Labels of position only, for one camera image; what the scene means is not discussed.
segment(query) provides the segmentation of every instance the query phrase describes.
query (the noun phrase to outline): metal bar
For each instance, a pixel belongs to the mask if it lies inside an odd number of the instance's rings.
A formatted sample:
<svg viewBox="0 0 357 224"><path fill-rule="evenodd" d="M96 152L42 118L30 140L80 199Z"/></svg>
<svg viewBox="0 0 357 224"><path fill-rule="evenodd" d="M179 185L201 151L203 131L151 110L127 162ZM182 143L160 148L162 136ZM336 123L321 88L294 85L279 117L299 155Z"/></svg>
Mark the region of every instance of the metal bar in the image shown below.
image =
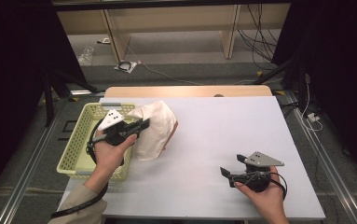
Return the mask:
<svg viewBox="0 0 357 224"><path fill-rule="evenodd" d="M295 102L294 94L291 91L287 91L286 93L290 100L290 103ZM314 150L314 153L319 157L319 162L323 170L325 171L326 176L328 177L333 189L335 190L338 199L346 210L346 213L350 218L351 223L357 223L357 202L350 193L347 184L341 177L340 173L338 172L337 168L335 167L334 163L332 162L331 158L329 157L328 153L320 142L320 139L318 138L316 132L314 132L313 130L309 130L302 124L302 114L300 110L295 110L295 116L299 121L303 132L308 138L311 147ZM307 125L308 127L311 127L309 121L307 121Z"/></svg>
<svg viewBox="0 0 357 224"><path fill-rule="evenodd" d="M21 175L21 178L19 179L18 184L13 189L7 201L7 204L3 209L3 212L0 215L0 224L10 223L13 217L15 216L15 213L19 208L19 205L27 189L27 186L29 185L34 175L34 171L38 163L40 162L40 159L45 151L45 148L48 146L48 141L50 139L50 136L56 126L57 119L59 118L66 102L67 102L66 100L60 100L58 102L58 106L56 106L57 107L56 116L51 121L50 125L47 128L45 128L44 132L42 133L42 136L38 141L38 144L34 150L32 157L29 159L26 168L24 169L23 174Z"/></svg>
<svg viewBox="0 0 357 224"><path fill-rule="evenodd" d="M226 5L246 5L246 4L273 4L291 3L282 0L114 0L89 3L53 3L53 4L20 4L20 7L30 7L31 9L53 8L56 11L79 11L79 10L102 10L102 9L122 9L122 8L146 8L146 7L199 7L199 6L226 6Z"/></svg>

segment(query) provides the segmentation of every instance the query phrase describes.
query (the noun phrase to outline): gray floor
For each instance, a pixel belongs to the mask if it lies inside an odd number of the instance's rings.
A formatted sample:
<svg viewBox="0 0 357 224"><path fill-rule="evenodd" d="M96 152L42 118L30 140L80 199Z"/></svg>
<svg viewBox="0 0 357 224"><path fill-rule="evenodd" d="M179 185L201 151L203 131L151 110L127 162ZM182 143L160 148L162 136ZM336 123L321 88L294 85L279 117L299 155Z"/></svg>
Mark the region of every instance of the gray floor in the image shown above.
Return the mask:
<svg viewBox="0 0 357 224"><path fill-rule="evenodd" d="M278 36L279 31L272 31ZM187 32L164 34L138 34L133 35L130 41L130 51L125 60L131 62L142 61L149 65L138 66L131 74L119 73L113 69L115 59L109 45L97 45L95 42L106 37L105 35L70 36L76 55L82 53L86 46L93 46L94 53L91 66L83 66L83 71L90 84L98 88L109 86L143 86L143 85L186 85L187 81L199 84L248 84L257 78L257 72L266 73L268 70L254 65L253 61L262 66L272 68L265 63L262 57L254 56L251 48L245 46L237 35L233 58L226 60L217 32ZM269 85L278 84L281 77L270 80ZM276 96L282 105L295 100L295 94ZM18 207L12 210L14 216L7 223L47 223L49 215L57 209L65 185L68 181L66 175L56 172L62 151L72 130L72 123L67 121L78 118L81 108L85 103L97 102L98 97L80 97L77 101L61 99L55 103L56 108L61 108L61 113L56 120L56 125L50 130L48 144L41 154L41 159L34 165L31 181L26 186L25 193ZM309 109L317 109L311 104ZM289 107L281 110L287 113ZM320 157L316 156L315 147L322 146L329 155L332 163L341 175L343 185L346 187L352 201L357 205L357 163L343 153L343 145L330 123L327 115L321 114L323 129L316 132L320 142L315 146L309 141L302 128L299 116L294 112L286 117L289 130L295 141L297 150L308 172L312 186L316 190L320 203L326 214L326 219L321 221L295 221L293 223L357 223L352 221L350 210L346 203L339 198L326 172ZM45 137L46 112L45 105L40 100L33 125L21 142L21 147L12 157L6 170L0 177L0 216L8 203L10 196L20 181L21 174L26 171L26 165L31 160L33 152L39 146L39 139ZM262 220L250 223L264 223Z"/></svg>

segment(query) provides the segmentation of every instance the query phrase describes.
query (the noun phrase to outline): cloth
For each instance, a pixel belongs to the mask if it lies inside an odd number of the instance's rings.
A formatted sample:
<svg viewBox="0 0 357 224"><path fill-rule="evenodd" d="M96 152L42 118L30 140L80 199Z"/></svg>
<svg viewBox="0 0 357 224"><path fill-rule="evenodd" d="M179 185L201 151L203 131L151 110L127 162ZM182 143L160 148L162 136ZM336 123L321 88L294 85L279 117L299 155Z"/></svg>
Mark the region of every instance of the cloth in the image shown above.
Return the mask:
<svg viewBox="0 0 357 224"><path fill-rule="evenodd" d="M175 132L178 122L163 101L133 109L126 116L135 119L150 119L149 127L140 133L134 145L134 155L139 161L157 158Z"/></svg>
<svg viewBox="0 0 357 224"><path fill-rule="evenodd" d="M62 203L59 211L78 206L82 203L88 202L95 198L97 194L91 189L86 188L83 185L77 185L67 198ZM76 213L65 217L53 218L48 224L62 224L62 223L87 223L97 224L101 223L103 211L107 206L107 202L99 200L97 203L82 209Z"/></svg>

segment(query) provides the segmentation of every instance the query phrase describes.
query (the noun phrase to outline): floor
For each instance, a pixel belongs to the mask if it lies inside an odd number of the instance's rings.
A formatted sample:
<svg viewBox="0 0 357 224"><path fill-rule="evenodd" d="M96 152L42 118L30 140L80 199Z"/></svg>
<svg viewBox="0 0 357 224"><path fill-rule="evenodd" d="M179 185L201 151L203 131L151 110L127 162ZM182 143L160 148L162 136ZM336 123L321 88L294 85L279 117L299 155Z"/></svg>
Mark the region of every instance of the floor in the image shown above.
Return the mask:
<svg viewBox="0 0 357 224"><path fill-rule="evenodd" d="M267 41L275 43L274 38L278 39L279 30L270 32L273 36L267 33ZM255 36L254 31L245 33L251 37ZM86 46L93 47L91 66L83 66L84 71L91 67L116 65L110 46L96 43L105 37L69 36L77 57L80 57ZM264 46L256 46L265 52ZM265 57L253 54L252 48L244 43L239 34L236 35L233 57L229 60L226 60L222 53L217 32L136 34L131 37L129 47L126 61L141 62L152 68L172 64L181 67L223 64L228 69L238 63L256 64L252 76L240 80L240 84L255 80L257 72L267 73L268 69L275 67L269 64ZM171 75L163 71L153 72L163 74L164 77ZM178 81L184 85L185 78L182 77ZM278 90L281 88L280 80L281 77L274 77L268 85ZM98 101L97 97L100 96L79 96L75 101L67 101L56 96L58 119L49 128L45 128L45 105L40 99L33 125L27 131L29 134L24 137L21 147L0 177L0 223L48 222L49 214L56 210L68 181L67 176L56 173L55 167L59 162L61 147L70 136L69 130L74 128L69 121L77 118L83 104ZM309 130L301 122L300 114L291 109L290 104L295 102L296 98L294 91L276 93L276 98L281 104L281 112L286 116L297 150L326 214L323 221L295 220L292 223L357 223L357 163L344 153L344 146L333 124L326 114L321 113L320 123L323 128L318 132ZM316 102L314 96L311 95L310 99ZM318 107L311 103L309 110L317 111ZM321 128L320 124L312 125L313 129ZM264 221L252 220L249 223Z"/></svg>

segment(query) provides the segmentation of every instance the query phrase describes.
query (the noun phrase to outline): electrical outlet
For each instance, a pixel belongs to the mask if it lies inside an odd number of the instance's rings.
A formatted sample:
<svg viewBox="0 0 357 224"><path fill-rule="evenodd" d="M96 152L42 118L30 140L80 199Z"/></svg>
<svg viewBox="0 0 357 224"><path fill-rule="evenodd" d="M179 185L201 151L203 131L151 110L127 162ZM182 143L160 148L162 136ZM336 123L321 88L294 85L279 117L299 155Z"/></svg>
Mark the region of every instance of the electrical outlet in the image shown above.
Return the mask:
<svg viewBox="0 0 357 224"><path fill-rule="evenodd" d="M314 113L310 113L308 115L308 118L311 122L315 122L315 121L318 121L320 119L320 117L318 117L317 115L315 115Z"/></svg>

